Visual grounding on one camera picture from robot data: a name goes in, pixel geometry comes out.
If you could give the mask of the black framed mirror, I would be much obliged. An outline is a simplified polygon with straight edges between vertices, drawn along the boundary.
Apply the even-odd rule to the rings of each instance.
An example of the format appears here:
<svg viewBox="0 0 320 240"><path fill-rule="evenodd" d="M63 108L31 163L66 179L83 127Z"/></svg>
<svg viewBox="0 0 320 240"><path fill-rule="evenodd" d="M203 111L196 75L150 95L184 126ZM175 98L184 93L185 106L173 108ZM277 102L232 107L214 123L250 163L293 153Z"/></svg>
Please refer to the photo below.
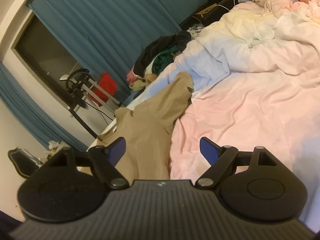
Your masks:
<svg viewBox="0 0 320 240"><path fill-rule="evenodd" d="M28 179L41 167L39 159L20 147L9 150L8 158L12 162L18 175L24 179Z"/></svg>

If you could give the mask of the yellow green cloth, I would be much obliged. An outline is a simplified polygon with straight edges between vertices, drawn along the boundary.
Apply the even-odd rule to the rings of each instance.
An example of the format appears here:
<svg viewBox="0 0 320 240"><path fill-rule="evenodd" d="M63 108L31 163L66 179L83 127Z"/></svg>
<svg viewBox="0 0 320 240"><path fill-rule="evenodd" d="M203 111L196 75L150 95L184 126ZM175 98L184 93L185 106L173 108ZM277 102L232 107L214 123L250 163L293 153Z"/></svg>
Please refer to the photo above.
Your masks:
<svg viewBox="0 0 320 240"><path fill-rule="evenodd" d="M156 74L148 74L143 79L137 79L134 83L130 84L129 88L135 92L140 91L148 87L156 79Z"/></svg>

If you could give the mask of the red plastic basket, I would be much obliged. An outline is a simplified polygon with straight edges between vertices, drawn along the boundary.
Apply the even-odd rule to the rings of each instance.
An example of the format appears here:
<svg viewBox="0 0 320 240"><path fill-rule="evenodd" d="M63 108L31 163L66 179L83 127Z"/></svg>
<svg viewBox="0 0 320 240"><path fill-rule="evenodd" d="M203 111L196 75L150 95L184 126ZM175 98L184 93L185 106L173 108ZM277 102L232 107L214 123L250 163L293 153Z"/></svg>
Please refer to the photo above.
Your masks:
<svg viewBox="0 0 320 240"><path fill-rule="evenodd" d="M114 79L112 79L112 77L110 76L110 74L108 74L108 72L103 72L103 74L101 74L100 79L98 81L98 85L111 96L115 95L117 90L117 83L116 81L114 81ZM101 92L96 87L93 87L91 91L96 96L98 96L101 100L103 100L103 102L107 102L109 100L109 97L106 96L103 92Z"/></svg>

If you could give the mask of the pastel pink blue duvet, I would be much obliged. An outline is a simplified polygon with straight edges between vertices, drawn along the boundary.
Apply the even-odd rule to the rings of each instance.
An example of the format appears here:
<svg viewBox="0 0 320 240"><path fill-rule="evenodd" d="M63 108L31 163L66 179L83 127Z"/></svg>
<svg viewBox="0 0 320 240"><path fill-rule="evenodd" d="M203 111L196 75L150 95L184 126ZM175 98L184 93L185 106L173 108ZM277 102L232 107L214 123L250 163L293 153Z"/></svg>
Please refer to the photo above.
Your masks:
<svg viewBox="0 0 320 240"><path fill-rule="evenodd" d="M203 29L187 53L227 64L196 91L171 137L170 178L196 182L209 168L202 137L243 151L264 146L306 186L300 220L319 231L319 0L239 3Z"/></svg>

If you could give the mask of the dark window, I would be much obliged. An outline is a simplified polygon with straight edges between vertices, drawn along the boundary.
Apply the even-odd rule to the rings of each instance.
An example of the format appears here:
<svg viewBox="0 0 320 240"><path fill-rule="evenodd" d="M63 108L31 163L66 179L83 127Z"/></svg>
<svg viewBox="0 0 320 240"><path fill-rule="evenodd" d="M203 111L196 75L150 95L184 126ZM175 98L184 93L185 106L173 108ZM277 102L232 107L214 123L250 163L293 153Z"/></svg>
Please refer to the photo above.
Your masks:
<svg viewBox="0 0 320 240"><path fill-rule="evenodd" d="M36 16L27 24L15 49L46 87L71 106L74 96L67 92L64 76L82 66Z"/></svg>

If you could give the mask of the large teal curtain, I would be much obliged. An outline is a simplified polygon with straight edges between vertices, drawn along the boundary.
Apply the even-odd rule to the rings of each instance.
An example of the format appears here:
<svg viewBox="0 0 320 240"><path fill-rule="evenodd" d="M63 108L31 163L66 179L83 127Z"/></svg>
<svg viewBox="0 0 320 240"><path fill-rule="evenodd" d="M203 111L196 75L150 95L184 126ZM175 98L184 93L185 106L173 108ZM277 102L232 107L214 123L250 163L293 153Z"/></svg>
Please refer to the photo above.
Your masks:
<svg viewBox="0 0 320 240"><path fill-rule="evenodd" d="M126 76L151 42L174 35L180 24L207 0L28 0L28 7L67 49L99 76L117 84L115 97L125 101Z"/></svg>

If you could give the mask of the dark green garment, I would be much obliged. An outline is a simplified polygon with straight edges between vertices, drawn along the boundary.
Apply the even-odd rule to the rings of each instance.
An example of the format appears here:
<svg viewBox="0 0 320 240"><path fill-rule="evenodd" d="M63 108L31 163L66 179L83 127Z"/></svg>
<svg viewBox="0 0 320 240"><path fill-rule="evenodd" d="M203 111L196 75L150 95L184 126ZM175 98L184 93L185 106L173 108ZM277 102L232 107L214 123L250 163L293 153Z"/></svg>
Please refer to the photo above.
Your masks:
<svg viewBox="0 0 320 240"><path fill-rule="evenodd" d="M175 57L179 53L180 50L177 45L160 52L152 64L152 73L159 75L169 64L174 62Z"/></svg>

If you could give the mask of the pink garment on pile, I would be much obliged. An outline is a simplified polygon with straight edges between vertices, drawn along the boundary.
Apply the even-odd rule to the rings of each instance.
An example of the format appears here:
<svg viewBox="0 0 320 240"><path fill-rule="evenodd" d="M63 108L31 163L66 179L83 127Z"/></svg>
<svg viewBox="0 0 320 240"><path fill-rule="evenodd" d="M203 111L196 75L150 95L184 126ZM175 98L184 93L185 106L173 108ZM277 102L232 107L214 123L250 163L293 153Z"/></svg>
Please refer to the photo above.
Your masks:
<svg viewBox="0 0 320 240"><path fill-rule="evenodd" d="M134 73L134 67L135 65L132 66L128 74L126 75L126 80L129 84L133 84L139 79L139 76Z"/></svg>

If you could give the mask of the brown cardboard box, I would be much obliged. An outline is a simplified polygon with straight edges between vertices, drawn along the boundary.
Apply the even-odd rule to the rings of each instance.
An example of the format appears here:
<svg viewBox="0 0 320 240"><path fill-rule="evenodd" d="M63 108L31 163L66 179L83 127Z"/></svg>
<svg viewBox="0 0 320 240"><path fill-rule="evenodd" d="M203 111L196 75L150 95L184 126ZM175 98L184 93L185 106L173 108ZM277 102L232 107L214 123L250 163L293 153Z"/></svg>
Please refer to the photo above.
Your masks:
<svg viewBox="0 0 320 240"><path fill-rule="evenodd" d="M199 12L197 12L195 15L200 15L201 17L204 15L204 14L207 14L209 13L211 10L213 10L215 7L217 6L216 3L204 8L203 10L200 10Z"/></svg>

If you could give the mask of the exercise bike with black handlebar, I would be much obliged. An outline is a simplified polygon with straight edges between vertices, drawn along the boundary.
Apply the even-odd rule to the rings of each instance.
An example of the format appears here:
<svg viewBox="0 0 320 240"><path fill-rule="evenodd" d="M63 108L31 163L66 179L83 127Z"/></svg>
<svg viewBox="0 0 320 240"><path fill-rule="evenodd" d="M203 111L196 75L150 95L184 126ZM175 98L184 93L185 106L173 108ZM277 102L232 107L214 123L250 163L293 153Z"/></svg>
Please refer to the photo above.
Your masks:
<svg viewBox="0 0 320 240"><path fill-rule="evenodd" d="M106 89L95 81L87 69L77 69L70 74L60 77L64 81L66 90L73 96L74 102L68 107L72 117L93 137L97 133L78 115L79 108L93 108L105 122L115 119L115 110L123 105L122 102L112 96Z"/></svg>

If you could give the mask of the tan khaki garment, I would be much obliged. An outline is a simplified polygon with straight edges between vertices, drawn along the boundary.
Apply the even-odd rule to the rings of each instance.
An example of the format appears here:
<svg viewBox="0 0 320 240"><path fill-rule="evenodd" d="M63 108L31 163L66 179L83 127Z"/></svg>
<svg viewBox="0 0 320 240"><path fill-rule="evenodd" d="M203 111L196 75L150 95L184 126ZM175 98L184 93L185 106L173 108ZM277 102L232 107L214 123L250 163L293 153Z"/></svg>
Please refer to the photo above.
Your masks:
<svg viewBox="0 0 320 240"><path fill-rule="evenodd" d="M176 120L189 106L193 82L187 72L151 98L130 110L116 110L116 130L97 138L107 146L119 137L126 141L126 151L116 169L132 183L134 180L168 180L171 137Z"/></svg>

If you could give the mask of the left teal curtain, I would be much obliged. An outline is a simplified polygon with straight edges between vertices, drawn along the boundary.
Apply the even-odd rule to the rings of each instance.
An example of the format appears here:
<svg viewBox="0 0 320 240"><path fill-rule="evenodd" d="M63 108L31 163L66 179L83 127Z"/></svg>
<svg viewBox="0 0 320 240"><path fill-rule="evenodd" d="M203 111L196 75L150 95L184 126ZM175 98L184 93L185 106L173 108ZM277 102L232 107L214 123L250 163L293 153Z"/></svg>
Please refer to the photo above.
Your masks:
<svg viewBox="0 0 320 240"><path fill-rule="evenodd" d="M87 146L54 121L21 87L1 64L1 99L19 122L45 148L50 141L65 142L73 149L85 151Z"/></svg>

